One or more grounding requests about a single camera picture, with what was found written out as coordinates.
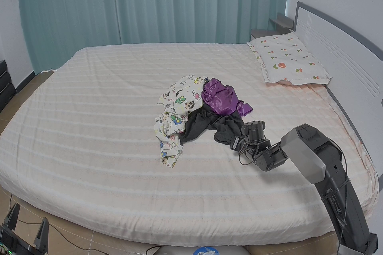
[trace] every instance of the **bed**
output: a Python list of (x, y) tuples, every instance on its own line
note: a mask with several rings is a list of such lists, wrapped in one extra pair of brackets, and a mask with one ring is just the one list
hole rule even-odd
[(272, 172), (242, 166), (236, 152), (207, 130), (185, 144), (174, 168), (161, 164), (153, 125), (162, 106), (156, 102), (188, 74), (232, 85), (254, 108), (244, 121), (265, 121), (272, 143), (303, 123), (331, 137), (342, 147), (371, 217), (378, 175), (352, 118), (323, 85), (265, 83), (247, 45), (157, 43), (78, 51), (1, 134), (0, 184), (49, 213), (138, 242), (271, 244), (333, 230), (315, 187), (290, 160)]

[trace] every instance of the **blue sticker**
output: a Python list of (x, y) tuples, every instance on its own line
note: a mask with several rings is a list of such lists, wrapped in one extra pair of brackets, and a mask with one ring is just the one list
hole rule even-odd
[(219, 255), (219, 252), (212, 247), (202, 247), (195, 250), (193, 255)]

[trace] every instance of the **purple satin garment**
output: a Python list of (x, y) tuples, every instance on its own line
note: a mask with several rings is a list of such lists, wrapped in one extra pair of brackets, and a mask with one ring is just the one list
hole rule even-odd
[(233, 87), (223, 86), (219, 80), (214, 78), (205, 84), (201, 96), (218, 115), (230, 115), (237, 109), (239, 115), (243, 117), (253, 110), (249, 104), (238, 100)]

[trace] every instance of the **white pillow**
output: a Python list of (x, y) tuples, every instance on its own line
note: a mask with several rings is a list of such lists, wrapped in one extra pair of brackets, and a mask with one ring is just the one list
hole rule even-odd
[(268, 83), (328, 84), (331, 79), (294, 32), (256, 38), (247, 44), (261, 64)]

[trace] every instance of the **headboard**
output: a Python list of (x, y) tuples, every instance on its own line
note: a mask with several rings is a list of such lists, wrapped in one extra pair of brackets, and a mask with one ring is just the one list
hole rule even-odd
[(367, 148), (382, 188), (383, 51), (347, 25), (302, 2), (297, 3), (294, 31), (333, 77), (328, 91)]

